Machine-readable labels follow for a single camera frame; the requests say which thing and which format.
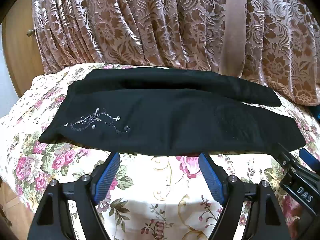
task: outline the black cloth pouch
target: black cloth pouch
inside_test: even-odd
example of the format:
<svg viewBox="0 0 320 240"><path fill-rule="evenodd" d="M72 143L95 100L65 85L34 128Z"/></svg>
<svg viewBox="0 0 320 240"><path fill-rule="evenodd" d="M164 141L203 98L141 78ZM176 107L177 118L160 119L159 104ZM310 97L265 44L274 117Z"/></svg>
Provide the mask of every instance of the black cloth pouch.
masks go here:
<svg viewBox="0 0 320 240"><path fill-rule="evenodd" d="M279 106L272 89L213 72L93 70L68 88L42 143L64 138L106 151L187 155L289 151L305 145L294 119L243 102Z"/></svg>

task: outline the embroidered design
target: embroidered design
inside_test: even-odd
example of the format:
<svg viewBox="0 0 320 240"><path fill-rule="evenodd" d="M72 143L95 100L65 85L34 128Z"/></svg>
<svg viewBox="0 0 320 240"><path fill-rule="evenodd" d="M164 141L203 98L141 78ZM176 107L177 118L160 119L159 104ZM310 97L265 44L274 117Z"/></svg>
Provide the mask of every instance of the embroidered design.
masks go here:
<svg viewBox="0 0 320 240"><path fill-rule="evenodd" d="M75 122L75 123L66 123L64 124L63 126L68 126L70 125L71 129L72 130L75 130L75 131L82 131L82 130L85 130L87 129L90 125L92 129L94 129L96 126L94 125L94 122L95 121L100 121L100 122L103 122L102 119L100 119L100 116L107 116L109 117L111 120L108 122L104 122L105 124L107 124L109 127L112 127L116 130L116 133L126 133L130 130L130 127L129 126L125 126L124 127L124 131L120 131L116 128L116 126L114 125L114 121L119 121L121 117L117 116L116 118L112 117L110 114L106 113L106 111L104 110L103 112L101 113L98 113L99 111L99 108L97 108L97 110L93 113L93 114L90 114L89 116L81 116L80 117L80 120ZM81 125L84 125L83 127L79 127L79 128L76 128L75 125L76 124L81 124Z"/></svg>

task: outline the burnout velvet fabric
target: burnout velvet fabric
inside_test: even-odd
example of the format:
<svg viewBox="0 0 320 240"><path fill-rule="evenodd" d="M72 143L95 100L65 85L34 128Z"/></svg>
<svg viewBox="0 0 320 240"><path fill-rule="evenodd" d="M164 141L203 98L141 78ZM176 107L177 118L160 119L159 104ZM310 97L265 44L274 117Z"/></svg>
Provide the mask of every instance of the burnout velvet fabric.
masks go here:
<svg viewBox="0 0 320 240"><path fill-rule="evenodd" d="M319 25L302 0L32 0L45 73L78 63L214 71L320 103Z"/></svg>

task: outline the wooden cabinet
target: wooden cabinet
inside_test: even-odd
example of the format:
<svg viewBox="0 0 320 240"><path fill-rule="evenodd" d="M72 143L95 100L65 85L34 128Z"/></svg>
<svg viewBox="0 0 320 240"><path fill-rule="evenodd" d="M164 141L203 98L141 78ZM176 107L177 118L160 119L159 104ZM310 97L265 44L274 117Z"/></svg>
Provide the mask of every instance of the wooden cabinet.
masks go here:
<svg viewBox="0 0 320 240"><path fill-rule="evenodd" d="M32 80L44 74L33 30L31 0L17 0L2 22L2 43L6 64L18 97L31 87Z"/></svg>

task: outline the bolt head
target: bolt head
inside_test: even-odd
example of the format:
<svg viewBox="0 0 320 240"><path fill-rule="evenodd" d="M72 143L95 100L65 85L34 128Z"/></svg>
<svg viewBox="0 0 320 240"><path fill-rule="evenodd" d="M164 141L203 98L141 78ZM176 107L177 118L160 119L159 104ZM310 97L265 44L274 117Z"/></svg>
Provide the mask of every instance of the bolt head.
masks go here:
<svg viewBox="0 0 320 240"><path fill-rule="evenodd" d="M49 182L50 186L55 186L58 183L58 181L56 179L53 179Z"/></svg>
<svg viewBox="0 0 320 240"><path fill-rule="evenodd" d="M83 175L82 177L81 177L81 180L82 181L88 181L89 179L90 179L90 175L88 175L88 174L85 174L85 175Z"/></svg>
<svg viewBox="0 0 320 240"><path fill-rule="evenodd" d="M236 182L238 180L238 178L235 175L231 175L231 176L229 176L229 180L231 182Z"/></svg>
<svg viewBox="0 0 320 240"><path fill-rule="evenodd" d="M261 184L263 187L268 187L269 186L269 182L267 182L266 180L262 180Z"/></svg>

